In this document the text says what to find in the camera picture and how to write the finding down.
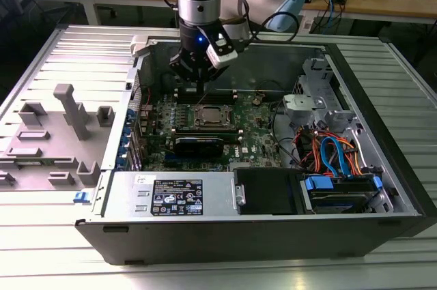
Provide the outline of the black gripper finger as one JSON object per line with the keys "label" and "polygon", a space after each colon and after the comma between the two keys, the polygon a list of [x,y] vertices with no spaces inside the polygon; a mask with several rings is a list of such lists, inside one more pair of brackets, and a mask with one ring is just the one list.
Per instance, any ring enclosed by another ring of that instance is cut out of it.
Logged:
{"label": "black gripper finger", "polygon": [[228,66],[217,69],[211,63],[207,63],[205,66],[201,66],[200,94],[204,94],[206,83],[215,81],[222,73],[224,73],[224,71],[226,71],[227,68]]}
{"label": "black gripper finger", "polygon": [[188,51],[179,50],[178,53],[170,58],[170,68],[183,80],[196,84],[197,94],[201,94],[201,61],[198,54]]}

